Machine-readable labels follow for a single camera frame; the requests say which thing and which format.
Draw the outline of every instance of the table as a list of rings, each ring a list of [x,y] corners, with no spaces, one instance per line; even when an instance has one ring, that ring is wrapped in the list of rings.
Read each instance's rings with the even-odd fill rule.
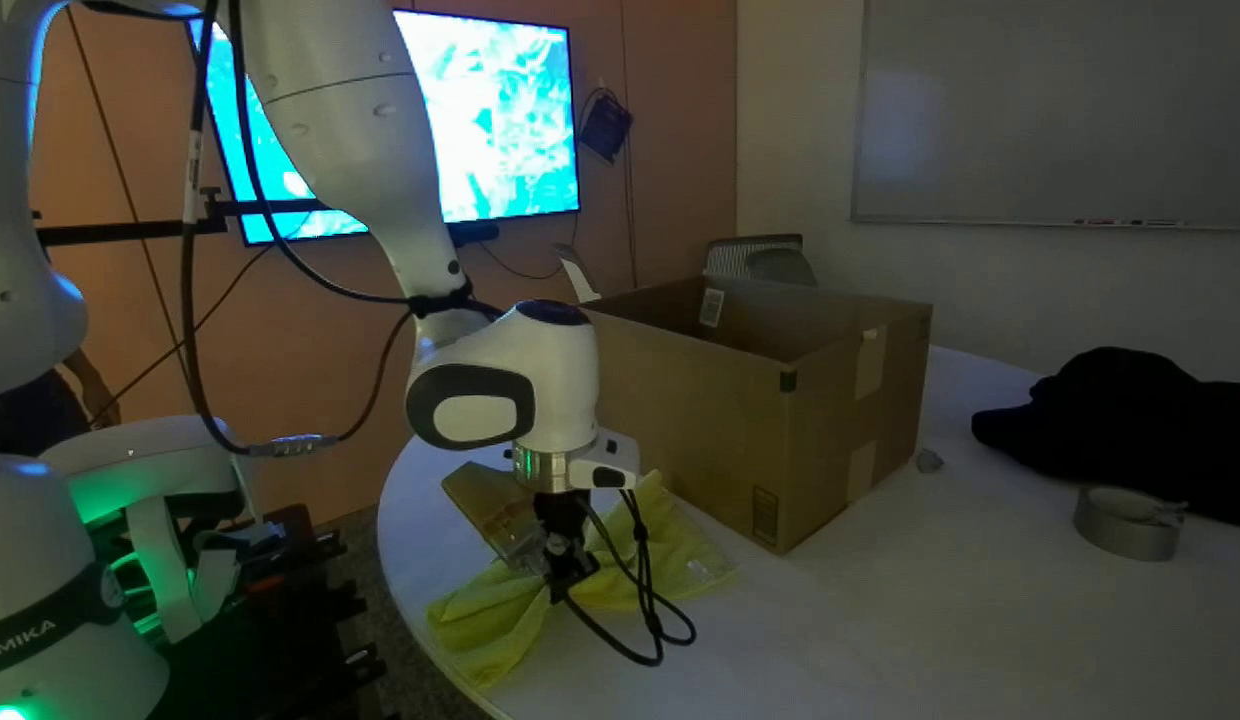
[[[527,664],[478,697],[492,715],[783,715],[783,720],[1180,720],[1240,715],[1240,528],[1191,517],[1173,564],[1109,555],[1074,531],[1077,487],[979,450],[978,409],[1025,406],[1036,376],[932,347],[920,443],[794,555],[707,517],[731,562],[726,592],[688,599],[691,650],[636,667],[556,607]],[[428,599],[492,552],[440,494],[466,461],[412,442],[379,497],[389,592],[428,650]]]

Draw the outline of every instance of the monitor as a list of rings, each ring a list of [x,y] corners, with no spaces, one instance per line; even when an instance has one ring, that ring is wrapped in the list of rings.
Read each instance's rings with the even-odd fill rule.
[[[581,211],[574,35],[556,23],[397,12],[435,142],[440,218],[478,228]],[[257,201],[238,126],[231,45],[213,34],[207,108],[229,195]],[[268,201],[313,201],[249,89],[253,149]],[[364,238],[337,209],[276,211],[285,240]],[[241,218],[246,245],[271,245],[266,218]]]

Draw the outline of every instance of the yellow cloth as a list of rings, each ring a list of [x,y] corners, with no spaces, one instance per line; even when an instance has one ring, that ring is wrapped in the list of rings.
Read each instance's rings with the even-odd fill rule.
[[[703,596],[731,576],[731,562],[678,517],[678,500],[661,471],[636,484],[636,506],[650,526],[651,581],[661,596]],[[634,517],[625,506],[605,517],[605,528],[621,555],[634,562]],[[636,590],[596,531],[588,531],[588,548],[596,552],[600,571],[581,581],[574,599],[588,612],[636,612]],[[545,576],[492,564],[428,604],[428,632],[456,681],[488,693],[531,653],[548,607]]]

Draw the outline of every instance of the black cloth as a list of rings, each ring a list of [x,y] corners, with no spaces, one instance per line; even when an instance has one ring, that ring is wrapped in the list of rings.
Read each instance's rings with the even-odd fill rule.
[[[94,421],[62,371],[44,371],[0,397],[0,453],[41,457],[90,429]]]
[[[1081,353],[1028,406],[978,414],[971,435],[1043,478],[1240,526],[1240,386],[1198,382],[1155,353]]]

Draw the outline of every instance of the open cardboard box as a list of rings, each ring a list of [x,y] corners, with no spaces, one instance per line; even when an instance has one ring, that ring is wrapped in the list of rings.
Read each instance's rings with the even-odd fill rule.
[[[688,506],[787,552],[918,450],[932,307],[678,282],[588,304],[600,425]]]

